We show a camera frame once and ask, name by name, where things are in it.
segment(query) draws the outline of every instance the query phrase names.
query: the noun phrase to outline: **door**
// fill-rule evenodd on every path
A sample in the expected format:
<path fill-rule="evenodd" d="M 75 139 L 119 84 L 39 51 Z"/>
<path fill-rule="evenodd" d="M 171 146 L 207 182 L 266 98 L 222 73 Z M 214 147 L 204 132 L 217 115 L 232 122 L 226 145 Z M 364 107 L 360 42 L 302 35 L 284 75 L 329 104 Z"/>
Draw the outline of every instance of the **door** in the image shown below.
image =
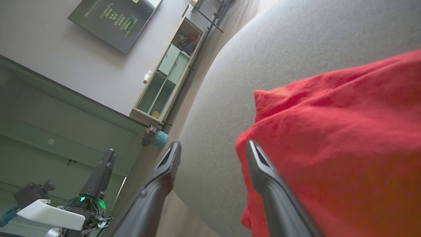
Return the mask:
<path fill-rule="evenodd" d="M 111 211 L 122 182 L 142 150 L 145 127 L 0 58 L 0 212 L 13 193 L 51 180 L 53 206 L 79 191 L 107 149 L 115 163 L 104 198 Z M 16 217 L 0 231 L 44 236 L 51 226 Z"/>

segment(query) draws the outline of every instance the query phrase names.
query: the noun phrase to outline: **television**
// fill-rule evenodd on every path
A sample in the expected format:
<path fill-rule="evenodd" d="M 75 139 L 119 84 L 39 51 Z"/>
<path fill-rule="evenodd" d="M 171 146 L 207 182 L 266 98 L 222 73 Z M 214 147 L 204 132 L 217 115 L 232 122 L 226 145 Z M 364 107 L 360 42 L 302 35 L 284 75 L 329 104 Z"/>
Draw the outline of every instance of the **television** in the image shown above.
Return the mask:
<path fill-rule="evenodd" d="M 129 53 L 162 0 L 82 0 L 69 20 Z"/>

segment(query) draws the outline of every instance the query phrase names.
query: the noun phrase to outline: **red towel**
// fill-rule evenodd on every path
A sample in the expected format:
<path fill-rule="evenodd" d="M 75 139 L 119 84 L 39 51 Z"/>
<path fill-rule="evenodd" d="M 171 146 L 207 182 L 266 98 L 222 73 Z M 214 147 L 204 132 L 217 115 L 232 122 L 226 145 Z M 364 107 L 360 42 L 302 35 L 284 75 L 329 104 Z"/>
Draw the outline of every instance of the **red towel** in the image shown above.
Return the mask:
<path fill-rule="evenodd" d="M 235 146 L 254 237 L 269 232 L 249 139 L 326 237 L 421 236 L 421 50 L 254 95 L 256 122 Z"/>

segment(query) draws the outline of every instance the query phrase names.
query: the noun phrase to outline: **wooden floor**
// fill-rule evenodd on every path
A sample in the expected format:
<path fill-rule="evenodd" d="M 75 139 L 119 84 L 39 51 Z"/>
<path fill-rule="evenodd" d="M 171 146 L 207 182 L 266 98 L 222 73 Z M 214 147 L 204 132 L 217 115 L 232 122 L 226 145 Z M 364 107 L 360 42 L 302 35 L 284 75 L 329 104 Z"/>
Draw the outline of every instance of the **wooden floor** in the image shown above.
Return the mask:
<path fill-rule="evenodd" d="M 139 188 L 142 181 L 157 163 L 157 158 L 168 145 L 177 140 L 196 94 L 208 72 L 216 55 L 222 47 L 259 12 L 267 9 L 274 0 L 236 0 L 232 4 L 225 18 L 221 22 L 221 33 L 213 29 L 208 40 L 204 43 L 200 55 L 197 57 L 195 72 L 185 83 L 182 96 L 177 102 L 174 113 L 170 118 L 172 127 L 166 130 L 168 142 L 163 149 L 147 146 L 142 150 L 141 157 L 134 165 L 126 183 L 115 204 L 112 214 L 115 216 L 124 207 L 130 195 Z M 158 226 L 157 237 L 219 237 L 208 225 L 178 198 L 172 191 L 165 200 L 161 220 Z"/>

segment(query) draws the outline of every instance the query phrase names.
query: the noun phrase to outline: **teal basket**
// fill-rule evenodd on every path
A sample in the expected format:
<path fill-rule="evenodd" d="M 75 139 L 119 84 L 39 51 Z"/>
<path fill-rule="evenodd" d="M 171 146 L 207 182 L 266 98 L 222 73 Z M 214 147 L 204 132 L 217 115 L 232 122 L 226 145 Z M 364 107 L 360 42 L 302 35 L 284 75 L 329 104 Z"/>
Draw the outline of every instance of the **teal basket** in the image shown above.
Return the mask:
<path fill-rule="evenodd" d="M 168 135 L 163 131 L 159 131 L 155 135 L 155 139 L 153 140 L 152 145 L 157 147 L 164 147 L 165 143 L 167 143 Z"/>

